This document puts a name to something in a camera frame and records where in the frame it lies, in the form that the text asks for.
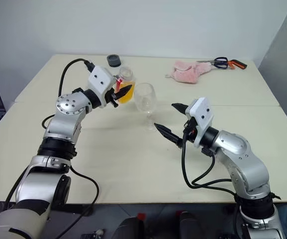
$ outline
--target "wine glass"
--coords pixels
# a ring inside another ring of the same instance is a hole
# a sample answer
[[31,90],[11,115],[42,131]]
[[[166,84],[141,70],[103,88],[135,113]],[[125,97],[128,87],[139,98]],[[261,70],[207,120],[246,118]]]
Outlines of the wine glass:
[[152,122],[152,112],[157,106],[157,97],[153,86],[148,83],[141,83],[134,88],[134,101],[139,111],[147,113],[145,119],[146,129],[148,131],[155,131]]

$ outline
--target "pink cloth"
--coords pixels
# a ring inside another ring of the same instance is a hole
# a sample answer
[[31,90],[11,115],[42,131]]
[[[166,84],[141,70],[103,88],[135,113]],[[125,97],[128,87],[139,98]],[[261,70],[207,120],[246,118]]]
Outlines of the pink cloth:
[[211,70],[211,64],[199,62],[183,62],[176,61],[173,66],[173,71],[168,78],[173,78],[178,82],[193,83],[198,82],[198,77]]

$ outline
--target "orange liquid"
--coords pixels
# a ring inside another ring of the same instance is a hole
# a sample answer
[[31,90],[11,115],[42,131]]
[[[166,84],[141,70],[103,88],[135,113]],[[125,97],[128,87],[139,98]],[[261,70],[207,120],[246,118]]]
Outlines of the orange liquid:
[[121,97],[119,99],[119,102],[124,104],[124,103],[127,103],[129,100],[131,100],[132,98],[132,95],[133,95],[133,90],[134,90],[134,84],[135,82],[134,81],[130,81],[130,82],[121,82],[120,83],[120,89],[123,88],[123,87],[126,87],[128,85],[132,85],[131,89],[128,91],[128,93],[124,96],[124,97]]

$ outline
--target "black lid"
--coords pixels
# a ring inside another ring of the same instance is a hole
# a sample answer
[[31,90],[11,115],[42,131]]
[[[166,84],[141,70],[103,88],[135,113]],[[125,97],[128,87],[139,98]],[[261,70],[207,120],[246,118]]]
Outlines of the black lid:
[[111,67],[118,67],[121,65],[120,57],[115,54],[108,55],[107,61],[108,61],[109,66]]

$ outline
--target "table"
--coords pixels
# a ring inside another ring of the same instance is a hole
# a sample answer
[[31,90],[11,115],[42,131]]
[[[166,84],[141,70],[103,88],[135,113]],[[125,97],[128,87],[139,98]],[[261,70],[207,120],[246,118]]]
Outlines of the table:
[[[119,67],[108,66],[106,56],[54,55],[15,101],[55,102],[62,71],[70,61],[81,57],[106,67],[112,74],[119,72]],[[162,102],[189,104],[193,98],[207,96],[212,105],[279,106],[252,61],[244,61],[248,65],[246,70],[212,70],[202,75],[196,85],[191,85],[165,78],[178,59],[124,56],[121,60],[122,64],[133,70],[137,83],[148,82],[154,86],[158,100]],[[66,73],[62,93],[70,93],[78,87],[85,89],[88,77],[85,65],[82,62],[75,63]]]
[[[36,154],[44,133],[41,121],[55,110],[61,68],[77,57],[80,56],[53,56],[1,120],[1,201],[5,200],[18,175]],[[105,64],[103,56],[87,58],[96,59],[93,61],[98,65]],[[269,170],[272,191],[287,201],[287,117],[252,62],[246,62],[249,66],[245,71],[212,71],[203,75],[198,84],[185,85],[161,77],[166,62],[171,67],[174,59],[122,57],[122,60],[127,64],[137,63],[131,67],[136,69],[138,82],[153,81],[158,98],[154,120],[178,135],[182,135],[187,119],[171,107],[171,103],[189,104],[194,98],[207,96],[213,105],[213,126],[249,140],[253,152]],[[146,66],[154,66],[150,73],[158,74],[160,82],[157,78],[144,77]],[[63,92],[84,87],[87,78],[83,64],[75,64],[67,73]],[[237,80],[241,83],[227,88],[227,94],[217,87],[217,84],[223,86],[223,81],[232,84]],[[175,94],[174,90],[184,94]],[[136,110],[133,101],[116,109],[110,104],[104,109],[95,109],[83,120],[76,145],[78,155],[72,165],[80,173],[98,181],[101,191],[97,203],[234,201],[224,192],[188,188],[181,172],[181,151],[158,132],[146,132],[143,120],[144,115]],[[190,181],[209,165],[210,158],[189,143],[187,174]],[[72,178],[68,203],[90,203],[95,196],[94,185],[74,174],[68,175]],[[217,163],[203,182],[228,176],[224,166]],[[230,183],[218,185],[232,189]]]

